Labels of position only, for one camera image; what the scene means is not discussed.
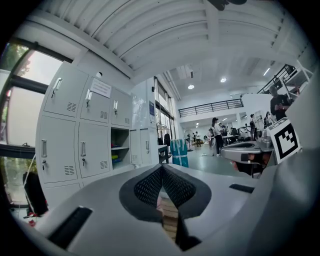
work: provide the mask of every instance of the locker vent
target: locker vent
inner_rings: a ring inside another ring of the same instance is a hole
[[[76,107],[77,107],[77,104],[69,102],[68,105],[66,106],[66,110],[75,112]]]
[[[75,168],[73,166],[65,166],[64,167],[64,174],[65,175],[74,175],[75,174]]]
[[[100,117],[103,118],[103,119],[108,119],[108,113],[101,111],[100,112]]]
[[[100,162],[100,168],[101,169],[108,168],[108,161],[101,161]]]

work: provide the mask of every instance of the mesh panel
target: mesh panel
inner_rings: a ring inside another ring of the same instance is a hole
[[[167,170],[162,171],[162,182],[165,191],[177,208],[196,193],[196,187],[193,184]]]
[[[157,200],[162,188],[161,168],[153,172],[134,186],[134,194],[147,205],[157,207]]]

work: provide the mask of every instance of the black shirt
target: black shirt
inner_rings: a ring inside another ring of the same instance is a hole
[[[288,102],[287,96],[278,94],[277,97],[273,97],[270,101],[270,110],[271,114],[275,116],[276,120],[279,121],[281,118],[285,118],[285,110],[279,109],[275,110],[275,106],[278,104],[282,104],[283,106],[290,106],[290,103]]]

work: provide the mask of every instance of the white wall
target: white wall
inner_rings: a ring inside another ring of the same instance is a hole
[[[130,94],[130,91],[135,86],[135,84],[133,84],[125,74],[92,51],[85,53],[76,65],[92,76],[101,72],[102,77],[99,78],[100,80],[123,91],[124,93]]]

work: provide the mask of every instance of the window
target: window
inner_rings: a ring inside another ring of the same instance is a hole
[[[16,74],[20,77],[49,85],[61,64],[62,61],[59,59],[34,51],[24,61]]]

